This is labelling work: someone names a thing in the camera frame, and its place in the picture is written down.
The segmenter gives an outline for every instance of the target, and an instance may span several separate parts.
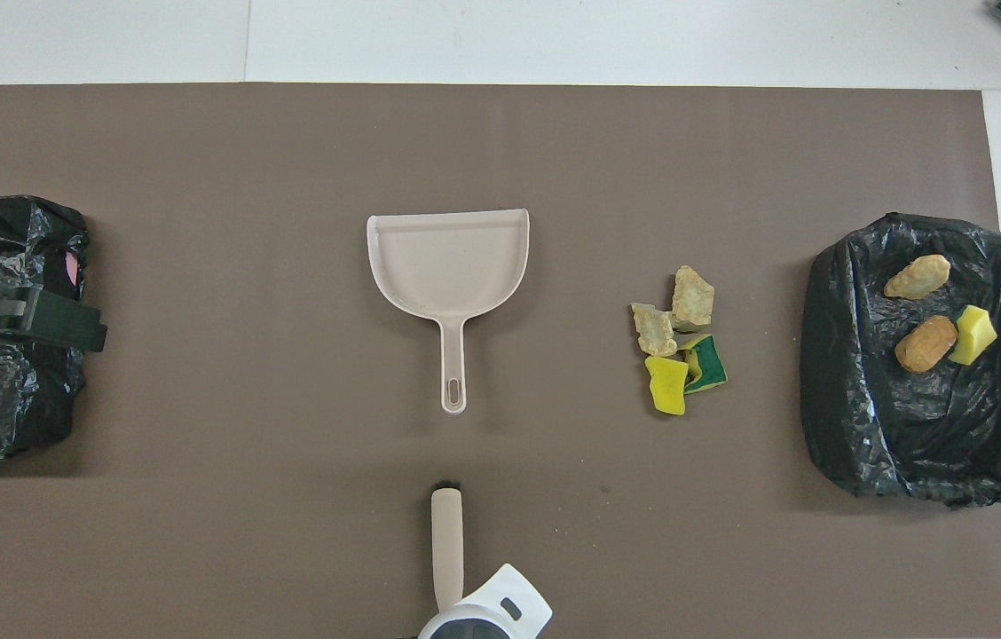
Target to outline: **brown table surface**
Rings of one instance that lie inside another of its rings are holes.
[[[74,436],[0,464],[0,636],[415,635],[428,487],[466,589],[545,638],[1001,635],[1001,505],[855,498],[808,459],[810,259],[890,210],[996,226],[975,92],[0,86],[0,194],[91,220],[110,324]],[[528,207],[466,327],[382,298],[369,214]],[[628,302],[715,284],[731,382],[648,408]]]

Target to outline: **dustpan pan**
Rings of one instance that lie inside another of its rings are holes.
[[[528,210],[375,214],[366,221],[374,282],[386,299],[441,329],[441,408],[465,409],[464,325],[500,306],[525,277]]]

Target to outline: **bin covered with black plastic bag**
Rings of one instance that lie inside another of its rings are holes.
[[[919,300],[883,295],[930,253],[950,260],[943,287]],[[944,357],[922,374],[899,365],[899,340],[967,303],[987,308],[998,333],[978,360]],[[821,252],[804,308],[801,414],[813,463],[850,493],[1001,502],[1001,233],[888,214]]]
[[[42,286],[78,300],[89,242],[72,207],[0,198],[0,284]],[[66,438],[83,384],[79,349],[0,344],[0,458]]]

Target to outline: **white floor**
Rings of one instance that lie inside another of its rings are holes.
[[[438,82],[982,89],[983,0],[4,0],[0,84]]]

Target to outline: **yellow sponge piece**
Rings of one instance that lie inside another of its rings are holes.
[[[950,354],[950,361],[970,367],[986,348],[994,344],[997,332],[990,322],[990,312],[984,307],[967,304],[958,316],[958,346]]]
[[[686,362],[667,360],[664,357],[647,357],[646,369],[651,372],[651,397],[654,407],[671,416],[686,414]]]

